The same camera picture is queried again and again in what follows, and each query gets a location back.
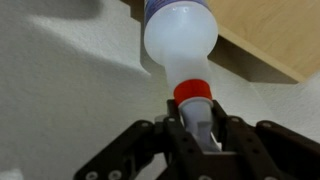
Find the white plastic bottle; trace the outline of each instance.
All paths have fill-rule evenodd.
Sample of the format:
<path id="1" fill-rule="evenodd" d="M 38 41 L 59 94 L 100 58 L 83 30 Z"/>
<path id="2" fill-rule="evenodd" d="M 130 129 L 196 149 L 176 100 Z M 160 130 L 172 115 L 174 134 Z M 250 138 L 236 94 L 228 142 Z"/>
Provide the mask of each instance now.
<path id="1" fill-rule="evenodd" d="M 218 37 L 205 0 L 145 0 L 144 45 L 164 66 L 186 129 L 205 144 L 212 126 L 211 70 L 207 59 Z"/>

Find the wooden surface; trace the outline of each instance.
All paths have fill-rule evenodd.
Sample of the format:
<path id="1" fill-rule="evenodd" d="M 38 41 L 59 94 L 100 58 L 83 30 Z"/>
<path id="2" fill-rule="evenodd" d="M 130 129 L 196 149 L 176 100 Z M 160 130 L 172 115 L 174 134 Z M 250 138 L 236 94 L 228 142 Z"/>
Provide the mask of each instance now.
<path id="1" fill-rule="evenodd" d="M 222 37 L 299 82 L 320 70 L 320 1 L 207 1 Z"/>

